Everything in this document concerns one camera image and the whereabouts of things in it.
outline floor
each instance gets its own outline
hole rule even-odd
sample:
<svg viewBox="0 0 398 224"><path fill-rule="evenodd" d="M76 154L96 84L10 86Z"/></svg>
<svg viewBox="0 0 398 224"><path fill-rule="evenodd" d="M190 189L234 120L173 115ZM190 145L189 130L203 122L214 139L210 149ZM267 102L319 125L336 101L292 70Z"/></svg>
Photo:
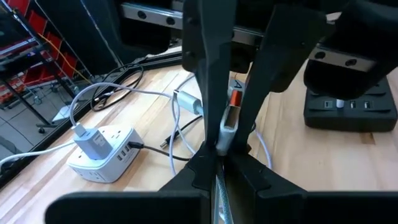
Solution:
<svg viewBox="0 0 398 224"><path fill-rule="evenodd" d="M87 86L86 83L77 83L79 89ZM48 121L52 121L58 111L65 106L65 101L72 99L62 87L57 88L58 92L51 91L49 86L36 89L36 95L42 99L41 104L34 103L34 97L27 98L27 101ZM90 99L92 91L85 94L82 100ZM19 152L30 151L37 143L50 134L52 129L45 129L44 134L38 132L36 124L42 124L40 120L30 112L22 103L14 105L11 109L0 110L0 137L13 143ZM0 159L11 156L15 153L6 149L0 144Z"/></svg>

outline usb port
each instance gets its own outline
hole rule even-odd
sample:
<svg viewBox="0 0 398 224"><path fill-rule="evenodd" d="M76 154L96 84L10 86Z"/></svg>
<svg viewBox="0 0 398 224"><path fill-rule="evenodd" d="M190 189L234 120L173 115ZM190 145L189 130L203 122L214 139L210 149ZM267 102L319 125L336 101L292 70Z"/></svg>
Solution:
<svg viewBox="0 0 398 224"><path fill-rule="evenodd" d="M325 101L324 106L325 106L325 108L331 108L333 106L333 102L332 101Z"/></svg>
<svg viewBox="0 0 398 224"><path fill-rule="evenodd" d="M349 106L351 107L351 109L354 109L354 108L356 107L355 101L351 101L351 102L349 103Z"/></svg>
<svg viewBox="0 0 398 224"><path fill-rule="evenodd" d="M371 107L371 102L365 101L364 107L365 107L365 109L369 109Z"/></svg>

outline white power strip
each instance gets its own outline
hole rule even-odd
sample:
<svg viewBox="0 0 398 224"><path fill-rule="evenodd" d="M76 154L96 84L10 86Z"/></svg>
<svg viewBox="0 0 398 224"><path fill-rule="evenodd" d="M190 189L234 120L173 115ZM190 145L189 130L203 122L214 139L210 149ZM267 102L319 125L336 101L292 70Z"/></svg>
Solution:
<svg viewBox="0 0 398 224"><path fill-rule="evenodd" d="M86 180L112 183L120 178L139 152L139 149L129 147L128 142L143 142L138 133L127 126L103 126L98 130L113 147L107 158L92 160L78 148L67 164Z"/></svg>

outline ac outlet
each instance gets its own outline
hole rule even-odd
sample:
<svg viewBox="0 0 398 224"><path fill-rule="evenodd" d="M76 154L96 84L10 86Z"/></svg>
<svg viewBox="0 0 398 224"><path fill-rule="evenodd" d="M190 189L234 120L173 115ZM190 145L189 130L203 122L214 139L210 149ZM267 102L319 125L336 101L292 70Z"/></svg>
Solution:
<svg viewBox="0 0 398 224"><path fill-rule="evenodd" d="M336 107L336 99L307 90L304 121L308 127L335 131L386 132L398 119L394 98L386 78L363 96Z"/></svg>
<svg viewBox="0 0 398 224"><path fill-rule="evenodd" d="M113 147L108 157L92 160L78 148L68 158L67 164L86 180L112 183L120 178L139 152L139 149L130 148L128 142L142 143L142 139L130 127L104 126L98 130Z"/></svg>

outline wooden table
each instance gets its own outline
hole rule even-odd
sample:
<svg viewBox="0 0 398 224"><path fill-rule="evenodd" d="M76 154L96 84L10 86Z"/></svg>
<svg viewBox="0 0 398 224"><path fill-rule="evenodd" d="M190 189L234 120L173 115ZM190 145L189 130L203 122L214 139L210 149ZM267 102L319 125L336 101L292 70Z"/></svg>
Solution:
<svg viewBox="0 0 398 224"><path fill-rule="evenodd" d="M274 170L307 190L398 190L397 130L391 133L339 133L319 131L304 125L305 86L301 70L287 91L272 93L257 118L272 154ZM171 93L189 75L181 67L146 72L141 89ZM398 95L398 75L391 76L391 88ZM195 81L184 90L199 96ZM195 116L182 110L181 124ZM169 99L134 93L124 101L81 120L86 126L130 124L146 145L158 147L170 134L173 119ZM68 141L66 132L53 146ZM198 148L203 140L203 122L188 131L187 139ZM255 137L249 143L251 154L266 162ZM76 146L38 157L0 192L0 223L42 223L46 207L61 195L76 191L157 190L172 178L167 157L142 150L123 176L113 184L88 182L65 163ZM176 142L175 154L187 157L189 151ZM175 161L177 170L184 163Z"/></svg>

